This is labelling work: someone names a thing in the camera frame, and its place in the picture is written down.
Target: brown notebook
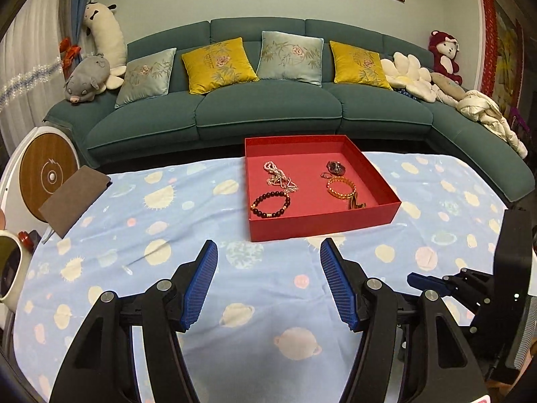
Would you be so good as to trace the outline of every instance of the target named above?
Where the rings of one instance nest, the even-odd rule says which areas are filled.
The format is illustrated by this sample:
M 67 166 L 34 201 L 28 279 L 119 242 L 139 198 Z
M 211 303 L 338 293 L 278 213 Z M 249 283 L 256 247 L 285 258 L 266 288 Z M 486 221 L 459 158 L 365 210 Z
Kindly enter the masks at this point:
M 83 165 L 45 201 L 39 212 L 63 239 L 110 181 L 107 175 Z

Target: round wooden panel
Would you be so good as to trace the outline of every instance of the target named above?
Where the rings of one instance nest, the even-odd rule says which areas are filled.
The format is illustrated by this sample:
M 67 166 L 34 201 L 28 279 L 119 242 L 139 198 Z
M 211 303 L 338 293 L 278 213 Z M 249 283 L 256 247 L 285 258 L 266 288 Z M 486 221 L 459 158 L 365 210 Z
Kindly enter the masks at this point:
M 30 143 L 20 163 L 19 184 L 33 216 L 45 221 L 39 208 L 76 170 L 75 154 L 61 136 L 45 133 Z

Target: red box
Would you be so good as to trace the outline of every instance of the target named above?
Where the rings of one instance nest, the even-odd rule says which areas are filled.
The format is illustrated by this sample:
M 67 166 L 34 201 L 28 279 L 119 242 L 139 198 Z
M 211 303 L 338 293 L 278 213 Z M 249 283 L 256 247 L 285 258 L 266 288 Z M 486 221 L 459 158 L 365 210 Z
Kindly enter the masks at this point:
M 252 242 L 388 224 L 401 205 L 380 173 L 344 135 L 247 138 L 244 145 L 248 207 L 265 192 L 280 190 L 267 183 L 270 175 L 263 168 L 267 161 L 273 161 L 299 187 L 290 194 L 291 205 L 278 218 L 260 218 L 248 210 Z M 350 210 L 348 200 L 339 200 L 328 193 L 327 180 L 321 173 L 328 172 L 329 161 L 345 166 L 345 177 L 356 185 L 358 203 L 365 203 L 365 208 Z M 333 183 L 332 188 L 350 192 L 344 183 Z M 283 203 L 283 197 L 269 198 L 259 209 L 272 213 L 280 210 Z

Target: light blue pillow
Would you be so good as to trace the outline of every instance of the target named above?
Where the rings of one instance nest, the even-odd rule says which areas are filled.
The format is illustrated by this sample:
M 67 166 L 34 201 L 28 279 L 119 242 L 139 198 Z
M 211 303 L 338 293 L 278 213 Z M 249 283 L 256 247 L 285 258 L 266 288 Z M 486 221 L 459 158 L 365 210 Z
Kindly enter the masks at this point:
M 115 101 L 115 108 L 143 98 L 167 95 L 176 50 L 170 48 L 131 60 L 127 64 L 125 81 Z
M 324 39 L 282 32 L 262 32 L 262 39 L 257 77 L 321 85 Z

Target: sofa armrest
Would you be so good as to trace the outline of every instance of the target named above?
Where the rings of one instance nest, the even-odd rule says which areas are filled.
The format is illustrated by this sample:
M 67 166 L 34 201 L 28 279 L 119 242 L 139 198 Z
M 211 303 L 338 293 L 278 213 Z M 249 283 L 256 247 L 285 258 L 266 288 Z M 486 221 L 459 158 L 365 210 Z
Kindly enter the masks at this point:
M 97 168 L 98 162 L 86 149 L 86 136 L 99 121 L 114 111 L 116 98 L 117 92 L 105 91 L 90 102 L 71 104 L 69 101 L 63 100 L 50 108 L 43 121 L 69 130 L 77 150 L 84 157 L 85 162 L 82 163 Z

